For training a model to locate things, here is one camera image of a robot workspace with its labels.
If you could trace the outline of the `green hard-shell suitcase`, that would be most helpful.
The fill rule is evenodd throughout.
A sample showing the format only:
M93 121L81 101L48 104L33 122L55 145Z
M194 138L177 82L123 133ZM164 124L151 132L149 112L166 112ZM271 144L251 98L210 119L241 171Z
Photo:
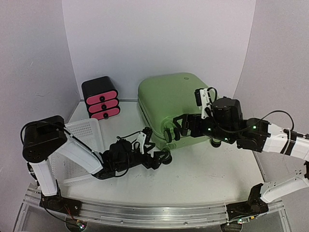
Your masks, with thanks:
M208 88L196 75L183 72L144 79L138 87L138 104L146 126L153 130L152 141L159 150L173 150L209 140L207 136L174 140L173 118L199 114L195 90Z

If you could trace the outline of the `white perforated plastic basket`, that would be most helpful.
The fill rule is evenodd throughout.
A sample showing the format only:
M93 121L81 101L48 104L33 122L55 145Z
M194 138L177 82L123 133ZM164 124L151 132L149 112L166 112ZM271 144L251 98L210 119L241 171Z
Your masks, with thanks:
M105 151L98 120L84 119L68 123L66 129L96 153ZM49 161L53 175L61 185L68 187L95 180L86 169L59 153L52 154Z

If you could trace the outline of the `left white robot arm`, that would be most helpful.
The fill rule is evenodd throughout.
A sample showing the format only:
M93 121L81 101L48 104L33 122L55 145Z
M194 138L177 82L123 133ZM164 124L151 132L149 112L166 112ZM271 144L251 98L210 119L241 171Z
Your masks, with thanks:
M60 211L65 207L65 201L58 195L60 190L52 174L49 163L52 154L67 157L96 179L120 178L135 166L156 170L161 164L171 163L172 157L167 149L150 153L155 147L150 141L152 134L152 129L145 127L134 133L136 139L132 142L126 136L118 136L116 143L100 153L74 136L61 116L53 116L27 123L21 129L20 138L23 158L31 166L46 203L54 211Z

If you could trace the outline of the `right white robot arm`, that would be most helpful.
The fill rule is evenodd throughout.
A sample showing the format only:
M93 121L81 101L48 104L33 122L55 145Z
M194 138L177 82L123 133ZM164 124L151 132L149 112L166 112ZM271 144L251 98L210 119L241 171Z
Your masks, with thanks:
M278 153L301 159L305 162L305 166L309 165L309 136L263 119L184 114L175 117L173 123L182 136L208 136L213 139L213 146L220 146L221 142L236 143L239 149ZM270 203L308 186L309 170L296 170L283 180L258 186L259 193L243 203L243 210L247 214L254 214L261 208L262 202Z

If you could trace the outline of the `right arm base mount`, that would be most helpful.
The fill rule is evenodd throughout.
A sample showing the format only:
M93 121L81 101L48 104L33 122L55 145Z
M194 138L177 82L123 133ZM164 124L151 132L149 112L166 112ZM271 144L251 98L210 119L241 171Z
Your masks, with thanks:
M229 203L226 206L228 221L232 222L241 218L258 216L259 214L267 213L268 204L262 201L259 195L260 194L256 196L249 196L248 200L243 202Z

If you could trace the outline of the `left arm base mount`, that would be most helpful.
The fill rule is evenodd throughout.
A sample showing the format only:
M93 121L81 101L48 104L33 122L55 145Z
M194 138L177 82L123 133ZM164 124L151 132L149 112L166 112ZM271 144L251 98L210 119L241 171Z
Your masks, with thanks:
M43 196L41 197L40 207L47 209L49 212L58 212L71 216L79 216L82 202L79 200L59 197L59 196Z

